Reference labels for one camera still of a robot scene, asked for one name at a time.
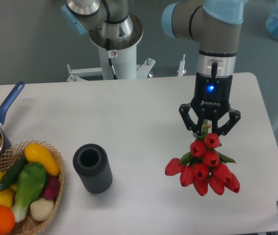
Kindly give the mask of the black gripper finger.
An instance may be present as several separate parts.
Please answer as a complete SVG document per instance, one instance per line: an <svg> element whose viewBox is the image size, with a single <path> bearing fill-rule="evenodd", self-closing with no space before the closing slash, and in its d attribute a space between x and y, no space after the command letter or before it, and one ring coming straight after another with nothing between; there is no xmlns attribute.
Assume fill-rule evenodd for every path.
<svg viewBox="0 0 278 235"><path fill-rule="evenodd" d="M229 131L239 122L241 119L241 113L238 110L230 109L228 111L229 113L229 120L222 125L221 127L218 127L218 112L213 112L213 118L212 118L212 132L217 134L218 136L225 136L229 133Z"/></svg>
<svg viewBox="0 0 278 235"><path fill-rule="evenodd" d="M198 121L195 123L190 117L189 114L190 109L191 109L191 103L181 104L179 107L179 113L183 119L183 122L187 130L192 131L194 137L198 137L202 133L202 123L201 123L202 120L198 118Z"/></svg>

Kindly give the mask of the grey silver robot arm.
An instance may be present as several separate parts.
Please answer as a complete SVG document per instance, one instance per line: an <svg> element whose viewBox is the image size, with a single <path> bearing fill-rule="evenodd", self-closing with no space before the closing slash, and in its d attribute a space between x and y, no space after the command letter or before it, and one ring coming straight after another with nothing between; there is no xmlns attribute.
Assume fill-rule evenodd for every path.
<svg viewBox="0 0 278 235"><path fill-rule="evenodd" d="M186 128L202 136L204 124L226 135L240 120L230 107L229 97L236 53L243 22L243 0L189 0L173 3L162 14L166 35L199 43L194 97L179 112ZM70 27L88 33L97 46L103 78L135 79L137 44L142 23L129 11L126 0L69 0L61 8Z"/></svg>

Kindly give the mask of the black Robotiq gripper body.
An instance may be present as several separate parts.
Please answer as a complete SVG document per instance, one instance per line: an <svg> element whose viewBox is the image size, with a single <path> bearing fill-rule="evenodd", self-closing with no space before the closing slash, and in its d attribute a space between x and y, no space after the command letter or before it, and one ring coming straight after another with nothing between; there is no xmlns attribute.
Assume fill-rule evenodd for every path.
<svg viewBox="0 0 278 235"><path fill-rule="evenodd" d="M219 120L230 110L230 92L233 76L211 77L196 73L191 107L201 120Z"/></svg>

